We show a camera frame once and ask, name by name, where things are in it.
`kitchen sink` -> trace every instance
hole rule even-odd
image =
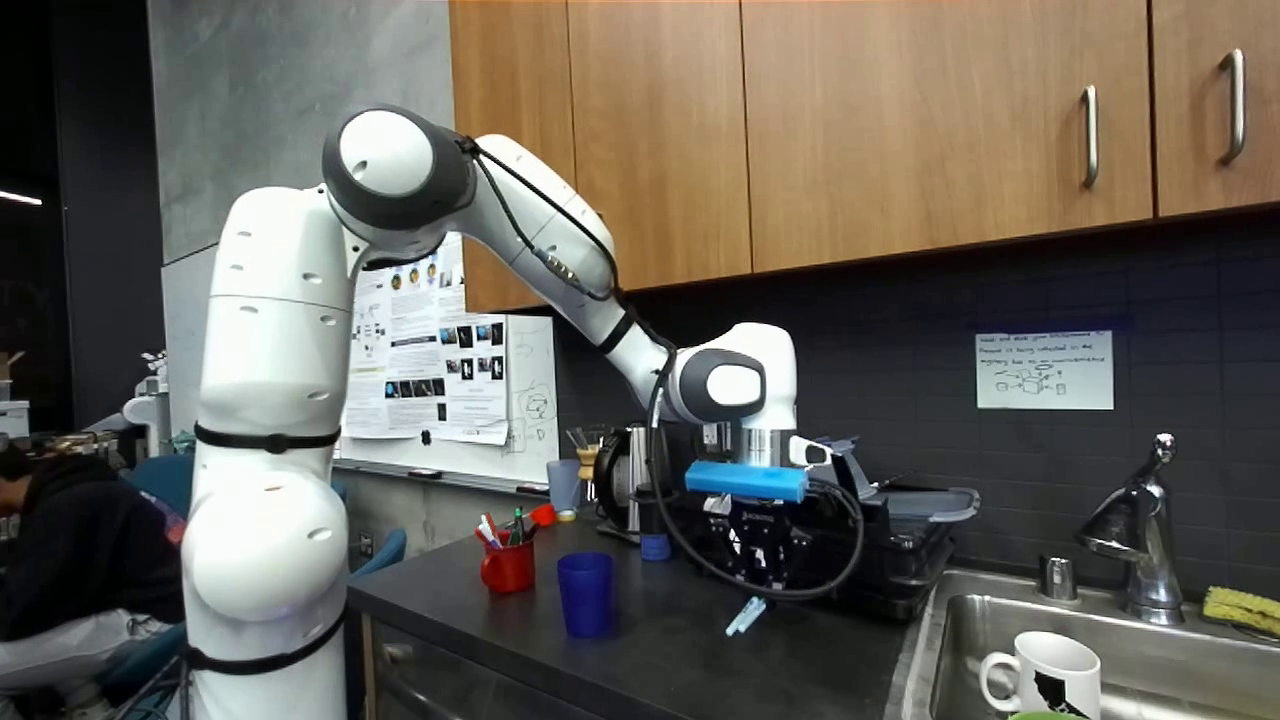
[[[891,671],[891,720],[995,720],[975,686],[987,652],[1047,627],[1105,661],[1105,720],[1275,720],[1280,640],[1206,626],[1156,627],[1119,613],[1112,593],[1047,601],[1033,579],[947,568],[910,626]]]

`countertop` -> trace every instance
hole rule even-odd
[[[567,640],[555,561],[574,548],[617,555],[619,626],[607,640]],[[878,717],[900,626],[811,606],[775,606],[748,635],[723,640],[742,593],[691,561],[643,564],[634,548],[561,526],[537,535],[537,587],[488,598],[478,544],[460,540],[350,586],[376,626],[468,655],[597,717]]]

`upper cabinet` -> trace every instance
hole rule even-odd
[[[513,136],[570,186],[565,0],[450,0],[450,103],[460,134]],[[464,259],[468,307],[541,306],[484,246]]]
[[[752,274],[734,0],[567,0],[574,189],[625,289]]]
[[[1143,0],[742,0],[754,267],[1152,216]]]
[[[1152,0],[1156,213],[1280,201],[1280,5]]]

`pen holder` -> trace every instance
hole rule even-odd
[[[519,598],[533,587],[533,540],[524,544],[484,544],[478,579],[490,598]]]

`white mug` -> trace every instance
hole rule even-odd
[[[1105,717],[1105,661],[1057,632],[1020,632],[1010,652],[982,655],[980,687],[995,712],[1066,712],[1084,720]],[[995,696],[993,671],[1009,669],[1017,676],[1010,696]]]

